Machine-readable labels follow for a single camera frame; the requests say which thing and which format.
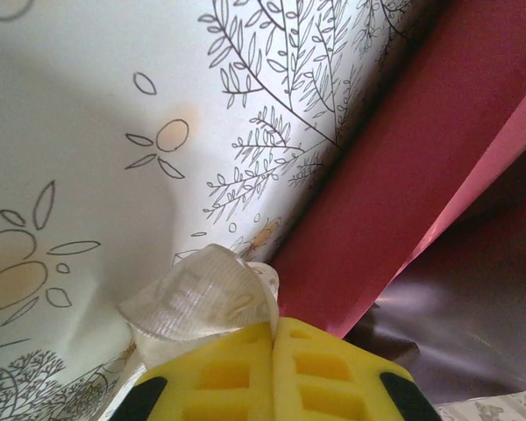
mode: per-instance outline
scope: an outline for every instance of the rectangular hole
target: rectangular hole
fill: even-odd
[[[248,421],[243,406],[195,406],[183,411],[183,421]]]
[[[314,375],[332,380],[352,380],[351,370],[341,357],[323,353],[298,353],[295,355],[296,373]]]
[[[302,406],[305,410],[350,419],[351,421],[372,421],[365,405],[358,396],[340,393],[336,390],[303,385],[300,387]]]
[[[197,389],[247,389],[249,364],[242,361],[215,361],[201,370]]]

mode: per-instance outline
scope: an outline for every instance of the tree illustration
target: tree illustration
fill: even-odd
[[[344,60],[351,31],[370,15],[368,29],[352,42],[364,54],[380,35],[376,21],[384,25],[378,9],[390,20],[390,36],[405,36],[397,24],[406,8],[366,0],[355,13],[348,0],[212,0],[212,10],[198,21],[215,37],[209,67],[219,69],[227,107],[246,107],[251,96],[266,96],[269,103],[249,119],[247,135],[231,143],[238,161],[233,174],[207,182],[213,201],[203,209],[207,218],[229,220],[287,173],[293,188],[312,185],[357,122],[364,91],[362,67]],[[291,139],[295,125],[308,133],[303,141]]]
[[[64,361],[52,351],[34,351],[0,368],[0,421],[89,419],[117,383],[119,355],[67,385],[53,379]]]

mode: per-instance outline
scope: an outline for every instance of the black plastic part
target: black plastic part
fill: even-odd
[[[163,377],[154,377],[131,389],[110,421],[147,421],[167,385]]]
[[[380,380],[405,421],[442,421],[413,382],[394,373],[382,373]]]

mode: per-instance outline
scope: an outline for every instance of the leaf illustration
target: leaf illustration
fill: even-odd
[[[261,50],[259,50],[259,54],[257,56],[257,61],[255,62],[255,75],[256,76],[261,71],[261,66],[262,65],[263,65],[263,53],[261,52]]]
[[[68,265],[66,263],[59,263],[58,265],[56,265],[56,271],[59,273],[59,274],[69,274],[70,273],[70,268],[68,267]]]
[[[21,227],[25,226],[25,219],[23,219],[21,215],[19,215],[14,210],[1,209],[0,216],[12,225],[21,226]]]
[[[225,28],[226,26],[228,26],[228,0],[220,0],[220,17],[224,22]]]
[[[215,41],[210,45],[208,55],[212,55],[212,54],[214,54],[216,51],[218,51],[218,49],[219,49],[219,48],[222,46],[222,44],[224,43],[224,40],[225,40],[225,39],[226,39],[226,37],[220,37],[220,38],[215,39]]]
[[[152,146],[154,142],[152,142],[149,138],[145,136],[140,136],[139,134],[130,134],[125,133],[125,137],[130,140],[132,143],[138,146]]]
[[[99,241],[72,241],[53,247],[47,252],[52,256],[69,256],[71,254],[86,253],[101,245]]]
[[[240,19],[238,26],[238,50],[242,51],[244,49],[244,26]]]
[[[252,16],[245,23],[245,27],[249,28],[257,24],[257,21],[259,20],[262,14],[263,14],[263,9],[259,9],[255,13],[253,13]]]
[[[31,310],[33,306],[37,303],[39,300],[39,297],[36,296],[31,301],[25,303],[21,309],[16,311],[14,314],[12,314],[5,322],[1,324],[1,326],[9,325],[14,320],[17,320],[18,318],[21,318],[27,311]]]
[[[267,59],[267,63],[269,63],[269,66],[271,66],[271,68],[277,73],[282,73],[282,72],[287,71],[287,68],[285,68],[284,65],[280,64],[276,60]]]
[[[169,162],[162,160],[160,157],[158,158],[158,164],[160,165],[162,171],[170,177],[176,178],[178,180],[185,178],[185,175],[180,173],[177,169],[175,169],[174,166],[172,166]]]
[[[201,17],[197,19],[197,22],[204,22],[205,24],[212,24],[216,21],[217,19],[214,16],[209,15],[209,14],[202,15]]]
[[[54,180],[49,182],[39,193],[35,207],[33,208],[33,225],[38,231],[45,228],[54,205]]]
[[[67,291],[62,288],[48,288],[46,290],[46,300],[53,307],[60,309],[72,307],[72,302],[70,301],[70,298],[68,298]]]
[[[236,35],[236,30],[238,29],[238,17],[234,16],[234,19],[231,20],[230,24],[230,30],[228,31],[228,35],[230,38],[234,38],[234,35]]]
[[[220,80],[222,81],[222,85],[226,90],[230,89],[230,79],[228,78],[228,74],[223,68],[220,68]]]
[[[156,153],[150,153],[149,155],[140,158],[138,161],[133,162],[131,165],[128,165],[124,169],[138,168],[146,165],[148,162],[156,158]]]
[[[273,27],[273,29],[271,30],[271,32],[269,33],[269,38],[267,38],[267,43],[265,45],[265,54],[269,54],[269,52],[271,51],[271,46],[273,45],[273,35],[274,35],[274,30],[276,29],[276,26]]]
[[[136,72],[132,75],[132,82],[137,89],[145,95],[156,95],[158,91],[154,82],[144,73]]]
[[[279,13],[281,11],[281,9],[279,9],[279,6],[277,6],[273,2],[267,2],[267,7],[272,13]]]
[[[231,84],[234,86],[234,88],[236,89],[236,91],[239,91],[239,78],[238,78],[238,74],[236,73],[236,70],[234,69],[234,67],[230,64],[229,66],[229,69],[230,69],[230,79],[231,79]]]
[[[220,52],[219,55],[210,63],[209,68],[213,68],[215,66],[218,66],[220,63],[224,61],[224,59],[228,56],[228,54],[231,51],[231,46],[227,46],[224,50]]]

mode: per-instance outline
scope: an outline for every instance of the flower illustration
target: flower illustration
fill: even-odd
[[[38,234],[51,216],[54,197],[55,181],[51,181],[41,190],[29,222],[15,210],[0,210],[0,216],[15,226],[0,231],[0,310],[20,304],[2,326],[23,316],[42,299],[38,292],[46,284],[51,268],[43,261],[32,259],[32,256],[39,249]],[[46,254],[69,256],[88,252],[100,245],[97,241],[70,241],[49,249]],[[62,275],[70,274],[70,267],[64,262],[58,262],[55,270]],[[72,306],[62,288],[46,288],[44,297],[53,307]]]
[[[181,118],[171,120],[160,129],[158,134],[156,134],[155,140],[151,140],[139,134],[126,133],[125,136],[135,145],[155,149],[155,152],[148,153],[138,161],[127,166],[125,169],[143,167],[144,165],[156,160],[161,170],[169,177],[176,179],[185,178],[185,175],[166,161],[165,155],[176,151],[187,141],[189,136],[189,124],[187,121]]]

